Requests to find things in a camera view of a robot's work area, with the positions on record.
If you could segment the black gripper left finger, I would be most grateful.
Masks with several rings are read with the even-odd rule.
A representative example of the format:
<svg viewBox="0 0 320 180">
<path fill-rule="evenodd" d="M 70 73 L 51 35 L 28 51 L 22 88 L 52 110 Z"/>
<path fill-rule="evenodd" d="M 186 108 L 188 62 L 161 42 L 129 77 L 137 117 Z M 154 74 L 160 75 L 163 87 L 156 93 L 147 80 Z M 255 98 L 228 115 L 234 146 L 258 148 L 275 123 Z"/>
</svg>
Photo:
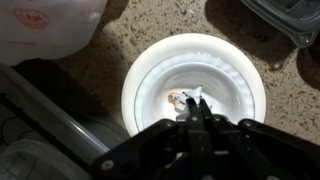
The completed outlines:
<svg viewBox="0 0 320 180">
<path fill-rule="evenodd" d="M 187 99 L 189 116 L 187 123 L 188 149 L 191 155 L 192 179 L 213 180 L 212 145 L 204 127 L 204 119 L 194 99 Z"/>
</svg>

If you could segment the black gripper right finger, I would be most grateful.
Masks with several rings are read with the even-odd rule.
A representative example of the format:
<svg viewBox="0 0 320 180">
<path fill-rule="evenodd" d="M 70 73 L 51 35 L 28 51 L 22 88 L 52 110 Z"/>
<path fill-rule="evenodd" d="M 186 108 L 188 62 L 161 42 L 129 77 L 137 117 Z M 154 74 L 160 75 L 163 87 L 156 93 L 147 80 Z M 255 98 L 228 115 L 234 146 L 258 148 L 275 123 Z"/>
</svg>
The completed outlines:
<svg viewBox="0 0 320 180">
<path fill-rule="evenodd" d="M 216 180 L 265 180 L 267 159 L 253 144 L 251 135 L 238 129 L 227 117 L 213 114 L 204 99 L 199 107 L 210 133 L 213 177 Z"/>
</svg>

